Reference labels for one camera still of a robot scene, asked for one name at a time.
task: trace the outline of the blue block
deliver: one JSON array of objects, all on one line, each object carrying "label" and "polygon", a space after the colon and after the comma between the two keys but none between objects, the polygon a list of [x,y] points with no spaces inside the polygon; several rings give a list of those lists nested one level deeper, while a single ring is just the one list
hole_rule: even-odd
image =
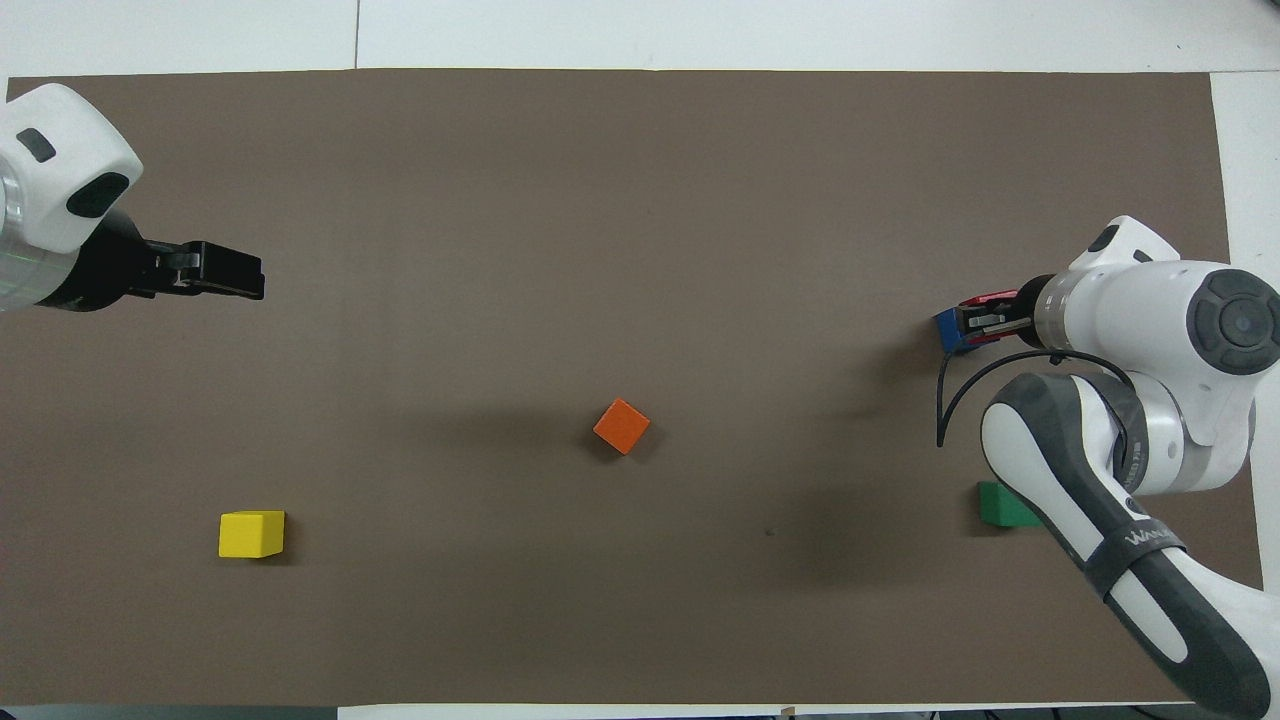
[{"label": "blue block", "polygon": [[960,314],[955,307],[947,307],[933,316],[938,323],[938,338],[942,341],[942,352],[966,352],[973,346],[964,345],[964,336],[960,334]]}]

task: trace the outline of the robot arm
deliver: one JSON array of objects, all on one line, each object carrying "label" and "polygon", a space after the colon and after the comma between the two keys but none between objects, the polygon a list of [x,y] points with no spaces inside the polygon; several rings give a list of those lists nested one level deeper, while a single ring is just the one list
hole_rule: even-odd
[{"label": "robot arm", "polygon": [[1239,470],[1253,391],[1280,357],[1280,297],[1243,270],[1180,260],[1132,218],[1024,293],[1024,340],[1105,357],[1133,387],[1015,378],[983,416],[992,470],[1192,700],[1280,719],[1280,598],[1198,564],[1133,498],[1217,487]]},{"label": "robot arm", "polygon": [[[1120,428],[1100,386],[1137,397],[1106,377],[1014,379],[983,416],[988,464],[1188,697],[1235,717],[1280,717],[1280,600],[1196,562],[1114,478]],[[1143,443],[1144,427],[1128,432]]]},{"label": "robot arm", "polygon": [[120,133],[68,87],[0,106],[0,311],[99,310],[124,295],[262,299],[261,261],[145,240],[116,201],[142,176]]}]

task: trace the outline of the green block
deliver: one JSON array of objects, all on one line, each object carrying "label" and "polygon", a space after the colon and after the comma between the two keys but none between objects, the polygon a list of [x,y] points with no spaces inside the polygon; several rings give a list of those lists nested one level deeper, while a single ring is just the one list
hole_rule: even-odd
[{"label": "green block", "polygon": [[1043,525],[1039,518],[1005,486],[984,480],[978,483],[979,510],[983,523],[998,528],[1034,528]]}]

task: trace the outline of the yellow block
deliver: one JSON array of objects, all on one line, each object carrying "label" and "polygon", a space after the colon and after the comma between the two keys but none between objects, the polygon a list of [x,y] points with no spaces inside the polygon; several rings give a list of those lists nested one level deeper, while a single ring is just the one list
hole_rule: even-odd
[{"label": "yellow block", "polygon": [[284,550],[284,510],[227,512],[218,525],[219,557],[266,557]]}]

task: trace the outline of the white tabletop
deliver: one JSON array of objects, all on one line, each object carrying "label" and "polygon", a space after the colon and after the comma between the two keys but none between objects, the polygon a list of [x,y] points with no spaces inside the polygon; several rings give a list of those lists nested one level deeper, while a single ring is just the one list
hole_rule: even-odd
[{"label": "white tabletop", "polygon": [[[1280,6],[1266,0],[0,3],[3,85],[18,76],[357,67],[1208,72],[1231,260],[1280,287],[1280,209],[1274,201],[1280,187]],[[1170,240],[1176,245],[1175,237]],[[1256,437],[1262,574],[1266,588],[1276,592],[1280,443],[1272,438],[1280,438],[1280,378],[1275,374],[1258,395]],[[1053,698],[1044,701],[1057,705]],[[567,719],[777,714],[785,706],[504,707],[500,715],[512,719]],[[378,706],[344,710],[343,716],[463,711],[498,714],[493,706],[435,711]]]}]

